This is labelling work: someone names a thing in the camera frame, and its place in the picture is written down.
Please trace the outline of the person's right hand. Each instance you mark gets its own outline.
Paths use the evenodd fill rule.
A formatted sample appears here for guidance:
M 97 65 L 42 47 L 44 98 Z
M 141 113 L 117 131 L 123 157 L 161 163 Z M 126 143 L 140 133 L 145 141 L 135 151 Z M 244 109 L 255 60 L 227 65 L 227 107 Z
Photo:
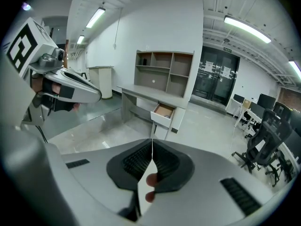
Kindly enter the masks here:
M 157 173 L 151 173 L 150 175 L 148 175 L 146 178 L 146 183 L 150 187 L 155 187 L 157 184 Z M 154 191 L 148 192 L 145 195 L 145 200 L 149 203 L 152 203 L 154 201 L 154 198 L 155 198 Z

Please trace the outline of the black mesh office chair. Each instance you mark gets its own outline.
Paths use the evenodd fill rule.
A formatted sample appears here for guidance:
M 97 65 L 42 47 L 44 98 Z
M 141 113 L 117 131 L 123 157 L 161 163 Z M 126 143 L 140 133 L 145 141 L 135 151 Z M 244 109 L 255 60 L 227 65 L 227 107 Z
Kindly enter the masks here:
M 289 137 L 291 125 L 280 118 L 274 111 L 266 109 L 263 113 L 259 130 L 248 140 L 247 151 L 243 154 L 233 152 L 243 160 L 242 167 L 247 166 L 249 173 L 256 165 L 267 167 L 271 164 L 272 154 Z

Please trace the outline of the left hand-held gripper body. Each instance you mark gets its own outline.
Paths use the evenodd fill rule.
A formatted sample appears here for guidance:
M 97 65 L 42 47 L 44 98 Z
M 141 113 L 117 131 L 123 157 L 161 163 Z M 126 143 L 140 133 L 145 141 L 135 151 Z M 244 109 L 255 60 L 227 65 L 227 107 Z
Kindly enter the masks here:
M 61 84 L 60 94 L 36 93 L 25 111 L 23 123 L 41 126 L 54 112 L 57 102 L 89 104 L 101 100 L 101 91 L 88 80 L 62 65 L 60 68 L 42 68 L 39 59 L 44 54 L 51 55 L 59 48 L 45 31 L 44 27 L 31 17 L 15 33 L 6 55 L 20 77 L 31 87 L 32 77 L 41 75 Z

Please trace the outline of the large black monitor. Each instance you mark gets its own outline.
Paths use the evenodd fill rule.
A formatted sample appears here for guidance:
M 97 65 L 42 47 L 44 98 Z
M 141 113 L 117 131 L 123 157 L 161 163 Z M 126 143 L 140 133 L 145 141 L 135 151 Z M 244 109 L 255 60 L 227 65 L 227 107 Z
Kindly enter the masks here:
M 257 105 L 264 109 L 273 109 L 276 99 L 265 94 L 260 94 Z

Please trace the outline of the white wall conduit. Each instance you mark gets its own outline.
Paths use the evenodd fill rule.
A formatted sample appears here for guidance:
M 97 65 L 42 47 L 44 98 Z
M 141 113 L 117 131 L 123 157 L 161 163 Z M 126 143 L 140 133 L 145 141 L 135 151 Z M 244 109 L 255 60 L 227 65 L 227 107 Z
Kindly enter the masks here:
M 117 27 L 116 27 L 116 33 L 115 33 L 115 39 L 114 39 L 114 43 L 113 43 L 113 48 L 114 48 L 114 50 L 115 50 L 116 47 L 117 47 L 116 42 L 117 42 L 117 35 L 118 35 L 119 23 L 120 23 L 120 19 L 121 19 L 122 10 L 123 10 L 123 8 L 120 9 L 119 18 L 118 18 L 118 21 L 117 21 Z

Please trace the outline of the person's left hand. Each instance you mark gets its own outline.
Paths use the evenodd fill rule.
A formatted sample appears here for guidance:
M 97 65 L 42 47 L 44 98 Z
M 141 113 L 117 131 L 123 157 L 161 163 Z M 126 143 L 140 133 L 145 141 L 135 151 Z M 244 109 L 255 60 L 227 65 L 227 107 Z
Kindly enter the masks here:
M 45 93 L 55 93 L 60 94 L 61 84 L 48 80 L 41 75 L 34 75 L 31 81 L 32 89 L 36 93 L 45 92 Z M 78 110 L 80 104 L 79 103 L 68 103 L 68 102 L 57 102 L 56 108 L 54 111 L 71 111 Z

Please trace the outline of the black swivel office chair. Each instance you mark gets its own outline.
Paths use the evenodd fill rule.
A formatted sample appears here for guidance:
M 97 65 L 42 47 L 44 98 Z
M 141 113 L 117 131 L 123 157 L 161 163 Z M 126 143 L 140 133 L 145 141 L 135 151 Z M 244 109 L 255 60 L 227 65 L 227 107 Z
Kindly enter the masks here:
M 255 122 L 253 125 L 249 125 L 244 131 L 245 138 L 251 138 L 255 135 L 255 133 L 259 130 L 261 124 Z

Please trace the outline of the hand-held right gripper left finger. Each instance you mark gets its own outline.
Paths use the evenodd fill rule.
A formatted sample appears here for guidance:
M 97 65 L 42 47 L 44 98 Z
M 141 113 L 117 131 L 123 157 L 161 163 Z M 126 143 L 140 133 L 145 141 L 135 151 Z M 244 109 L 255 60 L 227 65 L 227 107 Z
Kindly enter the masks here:
M 141 139 L 134 146 L 113 156 L 106 165 L 108 176 L 115 185 L 133 193 L 130 203 L 118 214 L 128 220 L 137 221 L 141 216 L 138 182 L 143 177 L 152 160 L 152 140 Z

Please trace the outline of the white office desk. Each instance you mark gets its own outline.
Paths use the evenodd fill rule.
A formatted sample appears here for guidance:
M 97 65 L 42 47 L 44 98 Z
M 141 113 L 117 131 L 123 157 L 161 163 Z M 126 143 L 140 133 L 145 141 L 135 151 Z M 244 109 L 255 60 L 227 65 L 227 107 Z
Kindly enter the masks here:
M 254 112 L 251 111 L 250 108 L 245 108 L 243 107 L 243 104 L 238 102 L 237 100 L 231 98 L 229 105 L 226 106 L 226 112 L 228 111 L 228 108 L 235 108 L 234 114 L 232 115 L 232 117 L 235 119 L 236 115 L 238 113 L 238 117 L 236 119 L 235 125 L 234 125 L 234 130 L 236 130 L 236 128 L 238 128 L 239 123 L 241 122 L 242 118 L 243 118 L 243 114 L 244 112 L 247 112 L 248 115 L 251 116 L 251 119 L 254 119 L 255 122 L 261 122 L 261 118 Z M 299 160 L 299 156 L 296 156 L 293 154 L 292 150 L 289 148 L 288 146 L 288 142 L 289 142 L 289 138 L 287 138 L 280 146 L 279 146 L 279 150 L 282 151 L 282 153 L 284 154 L 284 156 L 290 160 L 290 162 L 292 163 L 293 166 L 296 167 L 296 170 L 300 170 L 301 169 L 301 162 L 298 163 Z

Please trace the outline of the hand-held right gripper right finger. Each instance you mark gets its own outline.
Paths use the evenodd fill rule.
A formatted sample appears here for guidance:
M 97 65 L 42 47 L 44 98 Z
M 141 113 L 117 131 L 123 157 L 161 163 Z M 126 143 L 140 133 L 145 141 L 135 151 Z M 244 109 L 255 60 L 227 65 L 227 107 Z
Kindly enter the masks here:
M 157 167 L 155 193 L 180 190 L 194 174 L 195 164 L 187 146 L 166 140 L 153 140 L 152 159 Z

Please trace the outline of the grey wooden desk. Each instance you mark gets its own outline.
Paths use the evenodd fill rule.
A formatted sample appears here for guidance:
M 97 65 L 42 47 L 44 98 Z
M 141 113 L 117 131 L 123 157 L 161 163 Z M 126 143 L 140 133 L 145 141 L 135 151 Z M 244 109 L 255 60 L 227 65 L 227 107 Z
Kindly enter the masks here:
M 122 90 L 121 116 L 123 122 L 131 120 L 134 116 L 151 122 L 151 138 L 164 140 L 171 133 L 177 134 L 179 132 L 180 125 L 182 123 L 188 105 L 188 100 L 173 96 L 157 89 L 151 89 L 134 84 L 121 86 L 120 88 Z M 156 103 L 156 106 L 151 110 L 146 110 L 137 105 L 137 99 L 154 102 Z M 169 128 L 161 126 L 151 119 L 151 111 L 153 111 L 159 103 L 168 105 L 175 109 L 174 116 Z

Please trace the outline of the white rounded counter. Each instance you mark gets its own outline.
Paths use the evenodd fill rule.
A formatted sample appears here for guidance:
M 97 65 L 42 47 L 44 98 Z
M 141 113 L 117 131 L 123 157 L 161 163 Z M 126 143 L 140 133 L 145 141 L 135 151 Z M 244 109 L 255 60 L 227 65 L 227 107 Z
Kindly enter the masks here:
M 111 72 L 113 66 L 103 65 L 87 69 L 90 82 L 101 91 L 102 99 L 112 98 Z

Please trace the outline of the black headrest office chair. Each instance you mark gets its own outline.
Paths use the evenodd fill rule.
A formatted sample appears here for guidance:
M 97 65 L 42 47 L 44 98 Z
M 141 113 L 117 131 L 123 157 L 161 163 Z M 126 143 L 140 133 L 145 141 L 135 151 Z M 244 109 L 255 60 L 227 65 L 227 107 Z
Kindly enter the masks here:
M 275 103 L 273 107 L 273 112 L 285 121 L 289 121 L 291 118 L 291 109 L 280 102 Z

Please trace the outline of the black glass double door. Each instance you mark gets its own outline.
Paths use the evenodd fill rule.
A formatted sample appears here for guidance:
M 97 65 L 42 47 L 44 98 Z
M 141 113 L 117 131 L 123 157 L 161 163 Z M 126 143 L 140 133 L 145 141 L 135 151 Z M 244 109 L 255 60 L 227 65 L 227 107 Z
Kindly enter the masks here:
M 206 61 L 213 62 L 212 72 L 205 71 Z M 233 91 L 240 58 L 210 47 L 203 47 L 192 94 L 226 106 Z M 224 66 L 231 68 L 231 77 L 222 77 Z

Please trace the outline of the white desk drawer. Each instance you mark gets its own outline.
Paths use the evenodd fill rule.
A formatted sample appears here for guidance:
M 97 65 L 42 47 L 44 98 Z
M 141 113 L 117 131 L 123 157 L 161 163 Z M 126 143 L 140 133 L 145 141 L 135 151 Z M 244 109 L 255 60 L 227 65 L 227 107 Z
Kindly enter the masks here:
M 173 107 L 159 103 L 157 107 L 150 112 L 150 117 L 155 123 L 169 128 L 174 112 L 175 109 Z

